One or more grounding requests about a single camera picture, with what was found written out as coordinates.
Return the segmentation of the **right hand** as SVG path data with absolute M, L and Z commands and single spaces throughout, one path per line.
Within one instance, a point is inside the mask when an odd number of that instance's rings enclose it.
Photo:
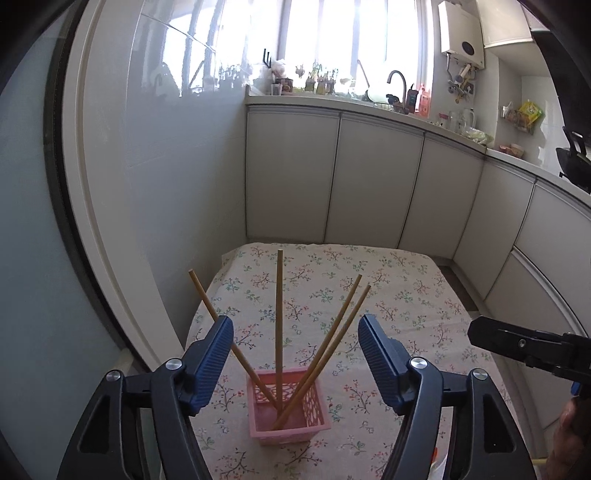
M 584 441 L 574 427 L 590 430 L 590 422 L 578 418 L 579 412 L 590 413 L 590 400 L 578 397 L 569 400 L 559 417 L 553 435 L 553 449 L 546 462 L 544 479 L 566 479 L 569 471 L 584 452 Z

